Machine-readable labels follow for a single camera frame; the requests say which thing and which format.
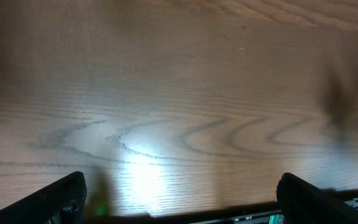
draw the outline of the black device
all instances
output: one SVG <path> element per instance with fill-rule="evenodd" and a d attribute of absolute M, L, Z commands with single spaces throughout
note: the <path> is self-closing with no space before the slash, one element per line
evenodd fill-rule
<path fill-rule="evenodd" d="M 330 194 L 285 173 L 277 186 L 278 203 L 170 217 L 94 217 L 86 223 L 236 223 L 236 224 L 358 224 L 358 191 Z M 339 198 L 353 197 L 352 200 Z M 0 210 L 0 223 L 78 224 L 86 198 L 81 172 L 74 172 Z"/>

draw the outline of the wooden surface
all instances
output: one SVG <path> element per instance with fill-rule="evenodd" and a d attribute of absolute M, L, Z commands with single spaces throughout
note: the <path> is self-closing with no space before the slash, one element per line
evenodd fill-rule
<path fill-rule="evenodd" d="M 120 215 L 356 189 L 318 100 L 352 35 L 358 0 L 0 0 L 0 209 L 98 167 Z"/>

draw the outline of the brown wooden tabletop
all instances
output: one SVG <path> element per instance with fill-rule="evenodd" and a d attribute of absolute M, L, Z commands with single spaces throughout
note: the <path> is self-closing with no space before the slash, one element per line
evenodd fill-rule
<path fill-rule="evenodd" d="M 357 189 L 319 101 L 354 35 L 358 0 L 0 0 L 0 209 L 99 167 L 118 215 Z"/>

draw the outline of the wood grain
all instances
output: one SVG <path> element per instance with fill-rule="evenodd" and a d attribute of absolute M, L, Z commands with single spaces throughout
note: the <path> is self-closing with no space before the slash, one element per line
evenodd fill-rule
<path fill-rule="evenodd" d="M 358 117 L 338 149 L 318 100 L 354 35 L 353 0 L 0 0 L 0 209 L 99 167 L 119 215 L 356 189 Z"/>

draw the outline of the black plastic part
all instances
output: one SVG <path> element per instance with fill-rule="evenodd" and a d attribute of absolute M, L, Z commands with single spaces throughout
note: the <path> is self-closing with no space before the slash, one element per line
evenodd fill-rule
<path fill-rule="evenodd" d="M 84 175 L 77 171 L 0 210 L 0 223 L 77 224 L 85 198 Z"/>
<path fill-rule="evenodd" d="M 277 200 L 287 224 L 358 224 L 358 210 L 290 173 L 278 183 Z"/>

